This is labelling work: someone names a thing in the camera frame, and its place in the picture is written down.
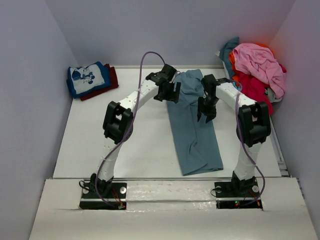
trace gray cloth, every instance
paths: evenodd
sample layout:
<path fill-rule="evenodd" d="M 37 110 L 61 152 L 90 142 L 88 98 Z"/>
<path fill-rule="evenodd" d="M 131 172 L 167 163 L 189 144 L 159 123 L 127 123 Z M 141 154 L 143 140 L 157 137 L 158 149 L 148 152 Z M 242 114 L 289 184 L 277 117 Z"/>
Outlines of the gray cloth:
<path fill-rule="evenodd" d="M 197 122 L 198 97 L 204 95 L 199 69 L 181 72 L 179 102 L 167 101 L 175 150 L 183 176 L 223 169 L 212 121 L 203 115 Z"/>
<path fill-rule="evenodd" d="M 239 37 L 234 37 L 226 42 L 223 48 L 220 49 L 219 58 L 224 62 L 225 68 L 228 71 L 229 77 L 232 78 L 236 73 L 232 70 L 232 63 L 229 60 L 229 53 L 239 45 Z"/>
<path fill-rule="evenodd" d="M 265 93 L 268 96 L 270 103 L 277 103 L 282 100 L 282 97 L 276 98 L 275 92 L 270 87 L 265 90 Z"/>

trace dark red cloth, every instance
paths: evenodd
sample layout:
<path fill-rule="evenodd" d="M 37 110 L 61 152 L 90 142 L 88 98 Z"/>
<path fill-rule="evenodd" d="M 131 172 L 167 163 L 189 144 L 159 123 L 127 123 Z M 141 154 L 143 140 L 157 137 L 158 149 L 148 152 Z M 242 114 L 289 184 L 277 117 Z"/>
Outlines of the dark red cloth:
<path fill-rule="evenodd" d="M 238 81 L 242 84 L 241 92 L 257 102 L 265 102 L 268 105 L 269 115 L 271 115 L 274 109 L 268 96 L 265 95 L 265 84 L 254 76 L 247 75 L 240 71 L 237 73 L 237 76 Z"/>
<path fill-rule="evenodd" d="M 94 90 L 90 93 L 88 93 L 87 95 L 84 95 L 82 97 L 80 97 L 81 101 L 87 100 L 87 99 L 91 99 L 97 95 L 103 94 L 105 92 L 108 92 L 112 89 L 116 89 L 117 87 L 119 87 L 118 85 L 118 78 L 117 78 L 117 74 L 116 74 L 116 69 L 115 67 L 110 67 L 109 64 L 104 65 L 106 68 L 108 68 L 109 70 L 109 75 L 110 75 L 110 83 L 111 86 L 102 88 L 102 89 L 98 89 L 98 90 Z"/>
<path fill-rule="evenodd" d="M 285 74 L 287 72 L 287 69 L 284 66 L 282 66 L 282 64 L 279 63 L 279 65 L 280 65 L 280 67 L 282 69 L 282 72 Z"/>

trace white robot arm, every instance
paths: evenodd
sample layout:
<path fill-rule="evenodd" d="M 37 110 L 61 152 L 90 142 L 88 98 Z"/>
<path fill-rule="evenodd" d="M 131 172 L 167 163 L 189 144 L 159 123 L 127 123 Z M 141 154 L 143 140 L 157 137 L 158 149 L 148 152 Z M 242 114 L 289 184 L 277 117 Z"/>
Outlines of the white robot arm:
<path fill-rule="evenodd" d="M 134 91 L 120 102 L 111 102 L 108 105 L 103 123 L 105 140 L 101 161 L 104 163 L 97 173 L 92 174 L 90 178 L 92 184 L 98 178 L 98 190 L 102 194 L 110 190 L 121 144 L 132 134 L 133 129 L 128 129 L 128 126 L 132 122 L 132 110 L 136 107 L 138 91 L 140 91 L 140 97 L 137 109 L 140 109 L 151 98 L 160 101 L 178 102 L 181 83 L 174 83 L 176 72 L 176 69 L 165 64 L 161 72 L 148 75 L 140 89 Z M 226 102 L 237 112 L 236 100 L 237 95 L 239 95 L 238 117 L 242 138 L 245 143 L 244 146 L 251 158 L 256 161 L 259 149 L 271 131 L 268 106 L 264 103 L 257 103 L 240 93 L 226 78 L 215 79 L 211 74 L 204 76 L 201 83 L 204 87 L 204 97 L 199 97 L 198 99 L 198 120 L 202 114 L 207 117 L 207 122 L 214 119 L 216 116 L 216 103 L 219 99 Z M 109 157 L 104 159 L 104 156 L 110 152 L 112 153 Z M 228 193 L 234 192 L 235 196 L 241 196 L 243 192 L 248 191 L 248 188 L 252 188 L 254 185 L 256 185 L 255 164 L 248 158 L 245 150 L 241 147 L 231 182 L 224 188 L 227 189 Z"/>

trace white platform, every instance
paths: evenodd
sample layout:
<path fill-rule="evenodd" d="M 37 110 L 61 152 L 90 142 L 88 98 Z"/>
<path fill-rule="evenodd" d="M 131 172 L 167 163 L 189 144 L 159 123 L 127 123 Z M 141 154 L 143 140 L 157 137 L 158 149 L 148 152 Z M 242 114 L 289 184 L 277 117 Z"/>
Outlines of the white platform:
<path fill-rule="evenodd" d="M 144 69 L 143 79 L 150 72 Z M 223 69 L 202 69 L 202 74 L 225 77 Z M 103 147 L 103 129 L 110 101 L 120 101 L 138 86 L 138 69 L 117 69 L 119 88 L 86 101 L 74 99 L 65 128 L 54 178 L 89 178 L 98 168 Z M 224 169 L 188 176 L 188 178 L 230 178 L 235 169 L 240 142 L 232 109 L 221 100 L 213 120 Z M 263 144 L 258 165 L 266 177 L 280 177 L 277 152 L 271 138 Z M 131 138 L 123 145 L 114 171 L 115 178 L 183 178 L 179 167 L 165 102 L 150 100 L 141 108 Z"/>
<path fill-rule="evenodd" d="M 81 210 L 77 179 L 47 180 L 30 240 L 317 239 L 295 178 L 266 179 L 263 211 L 217 209 L 214 181 L 127 184 L 127 210 Z"/>

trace screw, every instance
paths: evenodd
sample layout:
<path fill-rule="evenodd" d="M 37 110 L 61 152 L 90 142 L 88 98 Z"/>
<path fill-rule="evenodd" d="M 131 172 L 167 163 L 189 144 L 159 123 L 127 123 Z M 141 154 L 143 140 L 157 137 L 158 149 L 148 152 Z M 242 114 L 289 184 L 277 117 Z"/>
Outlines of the screw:
<path fill-rule="evenodd" d="M 254 185 L 252 187 L 252 191 L 254 191 L 255 193 L 258 193 L 259 192 L 259 187 L 257 185 Z"/>
<path fill-rule="evenodd" d="M 121 188 L 120 188 L 120 193 L 121 194 L 125 194 L 127 192 L 127 189 L 124 187 L 124 186 L 122 186 Z"/>
<path fill-rule="evenodd" d="M 221 192 L 222 192 L 222 187 L 221 186 L 216 186 L 215 187 L 215 192 L 217 193 L 217 194 L 220 194 Z"/>

